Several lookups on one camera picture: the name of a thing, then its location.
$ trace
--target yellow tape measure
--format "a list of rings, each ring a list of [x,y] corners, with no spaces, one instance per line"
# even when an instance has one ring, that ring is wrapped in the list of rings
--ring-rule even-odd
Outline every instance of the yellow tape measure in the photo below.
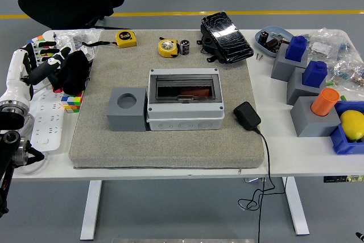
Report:
[[[158,44],[158,52],[166,58],[177,57],[180,52],[180,45],[175,39],[164,39],[160,37],[161,41]]]
[[[134,47],[137,45],[135,33],[130,30],[122,30],[116,34],[116,43],[119,48]]]

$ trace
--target floor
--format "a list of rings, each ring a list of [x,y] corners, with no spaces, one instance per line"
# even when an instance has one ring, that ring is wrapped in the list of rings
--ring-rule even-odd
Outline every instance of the floor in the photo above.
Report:
[[[364,53],[364,0],[125,0],[115,12],[267,11],[232,15],[240,29],[332,28],[348,33]],[[347,10],[347,14],[271,15],[268,11]],[[17,0],[0,0],[0,93],[13,52],[48,28],[22,14]],[[134,29],[197,29],[201,16],[112,17],[103,24]],[[310,230],[296,236],[284,195],[266,196],[261,242],[359,242],[364,233],[361,183],[323,183],[323,178],[296,178]],[[274,179],[283,190],[280,179]],[[125,180],[103,183],[94,242],[113,238],[253,238],[257,242],[258,212],[243,211],[241,197],[258,184],[243,179]],[[88,182],[13,182],[10,212],[0,220],[0,242],[79,242]]]

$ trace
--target orange cylinder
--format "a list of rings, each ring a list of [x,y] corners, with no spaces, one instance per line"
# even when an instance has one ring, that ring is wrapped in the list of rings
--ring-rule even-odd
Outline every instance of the orange cylinder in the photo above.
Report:
[[[318,116],[326,116],[340,99],[340,94],[332,88],[324,88],[311,105],[311,111]]]

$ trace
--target gray cube holder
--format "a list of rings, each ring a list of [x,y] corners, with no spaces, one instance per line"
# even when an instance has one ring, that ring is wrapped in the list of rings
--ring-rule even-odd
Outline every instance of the gray cube holder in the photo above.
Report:
[[[146,88],[113,88],[106,116],[112,131],[146,131]]]
[[[291,117],[297,137],[327,137],[340,124],[335,108],[320,117],[311,111],[316,96],[299,97],[291,109]]]
[[[287,105],[294,105],[297,99],[301,96],[318,96],[326,87],[326,82],[323,81],[319,88],[310,87],[302,84],[302,73],[304,68],[295,68],[291,78],[287,83]]]
[[[307,58],[308,58],[308,50],[305,50],[301,58],[301,62],[288,60],[286,59],[287,48],[288,48],[287,44],[282,43],[280,45],[277,56],[274,59],[272,75],[271,75],[271,78],[285,82],[288,82],[289,78],[291,77],[296,67],[299,68],[307,67]]]

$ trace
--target black case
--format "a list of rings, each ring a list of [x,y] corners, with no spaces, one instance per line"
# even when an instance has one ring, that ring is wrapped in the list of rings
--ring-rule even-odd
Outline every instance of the black case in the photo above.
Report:
[[[216,55],[220,63],[235,63],[253,56],[253,49],[225,12],[204,17],[201,23],[202,48]]]

